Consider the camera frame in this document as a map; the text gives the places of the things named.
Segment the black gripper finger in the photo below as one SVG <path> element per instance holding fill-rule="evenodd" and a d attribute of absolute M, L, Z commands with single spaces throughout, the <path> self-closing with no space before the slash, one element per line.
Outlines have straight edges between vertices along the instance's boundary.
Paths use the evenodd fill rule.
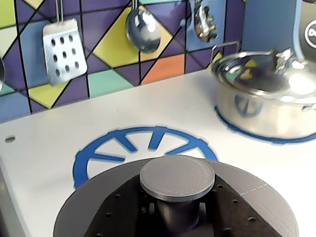
<path fill-rule="evenodd" d="M 197 200 L 198 237 L 279 237 L 254 208 L 214 172 L 210 187 Z"/>
<path fill-rule="evenodd" d="M 158 237 L 156 200 L 135 175 L 108 195 L 86 233 L 86 237 Z"/>

